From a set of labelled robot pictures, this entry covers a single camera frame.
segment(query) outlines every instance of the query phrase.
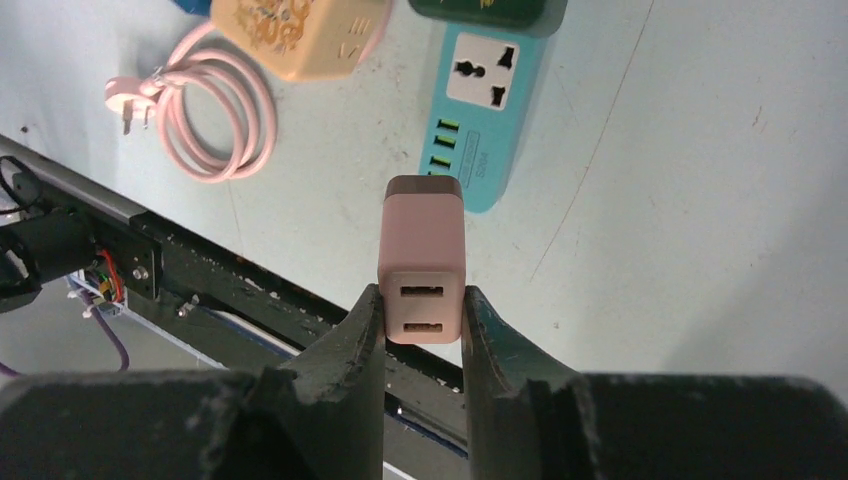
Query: usb port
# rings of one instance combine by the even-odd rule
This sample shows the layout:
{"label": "usb port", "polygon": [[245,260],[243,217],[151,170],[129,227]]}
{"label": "usb port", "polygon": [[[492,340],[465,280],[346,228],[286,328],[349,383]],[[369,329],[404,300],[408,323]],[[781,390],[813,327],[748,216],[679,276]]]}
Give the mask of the usb port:
{"label": "usb port", "polygon": [[441,297],[444,287],[400,287],[401,297]]}
{"label": "usb port", "polygon": [[450,130],[451,132],[459,131],[459,122],[454,122],[453,120],[445,120],[444,118],[439,119],[438,125],[436,128],[441,128],[443,130]]}
{"label": "usb port", "polygon": [[430,157],[430,165],[450,169],[450,159],[439,155],[433,155]]}
{"label": "usb port", "polygon": [[446,137],[444,135],[436,135],[436,139],[433,140],[433,143],[436,145],[441,145],[443,147],[448,147],[451,150],[456,148],[456,139],[451,137]]}
{"label": "usb port", "polygon": [[412,333],[442,333],[441,323],[404,323],[403,331]]}

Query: black wire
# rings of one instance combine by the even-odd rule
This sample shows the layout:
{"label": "black wire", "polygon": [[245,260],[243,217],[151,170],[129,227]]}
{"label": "black wire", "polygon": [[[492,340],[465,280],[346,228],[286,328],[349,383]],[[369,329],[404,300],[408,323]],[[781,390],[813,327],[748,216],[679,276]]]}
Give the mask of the black wire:
{"label": "black wire", "polygon": [[3,191],[6,192],[6,195],[8,195],[13,202],[18,204],[18,206],[15,208],[0,210],[0,215],[10,215],[12,213],[26,211],[30,207],[34,206],[41,199],[41,195],[44,193],[44,186],[41,183],[41,179],[38,178],[35,172],[33,172],[23,162],[13,157],[12,155],[3,155],[2,157],[0,157],[0,169],[2,169],[2,164],[4,160],[17,167],[18,170],[20,170],[20,172],[24,176],[29,177],[30,182],[32,182],[32,184],[36,188],[36,194],[35,197],[33,197],[33,199],[29,202],[25,201],[23,198],[21,198],[20,195],[15,192],[14,187],[9,185],[9,182],[6,181],[6,177],[2,174],[2,171],[0,171],[0,187],[3,188]]}

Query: green power strip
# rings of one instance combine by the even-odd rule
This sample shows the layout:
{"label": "green power strip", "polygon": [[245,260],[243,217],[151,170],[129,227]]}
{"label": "green power strip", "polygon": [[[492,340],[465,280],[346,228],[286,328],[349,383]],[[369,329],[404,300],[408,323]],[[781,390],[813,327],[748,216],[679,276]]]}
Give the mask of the green power strip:
{"label": "green power strip", "polygon": [[533,37],[559,29],[568,0],[409,0],[419,14]]}

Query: power strip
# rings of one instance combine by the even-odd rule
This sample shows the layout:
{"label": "power strip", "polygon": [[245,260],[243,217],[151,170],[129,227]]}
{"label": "power strip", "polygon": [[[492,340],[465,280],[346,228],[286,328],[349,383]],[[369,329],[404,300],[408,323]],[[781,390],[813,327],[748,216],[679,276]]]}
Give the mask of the power strip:
{"label": "power strip", "polygon": [[549,37],[559,29],[567,3],[567,0],[409,0],[412,9],[425,17],[534,37]]}
{"label": "power strip", "polygon": [[506,189],[547,39],[449,23],[421,154],[421,175],[451,175],[465,209]]}

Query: table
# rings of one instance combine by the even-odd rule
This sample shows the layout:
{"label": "table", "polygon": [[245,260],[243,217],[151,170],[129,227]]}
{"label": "table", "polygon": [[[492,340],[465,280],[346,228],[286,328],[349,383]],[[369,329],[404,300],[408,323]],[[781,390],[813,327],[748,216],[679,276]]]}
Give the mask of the table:
{"label": "table", "polygon": [[[467,217],[469,280],[576,369],[788,372],[848,398],[846,21],[843,0],[572,0],[506,194]],[[444,27],[398,0],[352,77],[270,79],[274,158],[210,186],[103,105],[197,22],[168,0],[2,2],[0,134],[349,308],[385,185],[417,171]],[[211,98],[188,102],[226,149]]]}

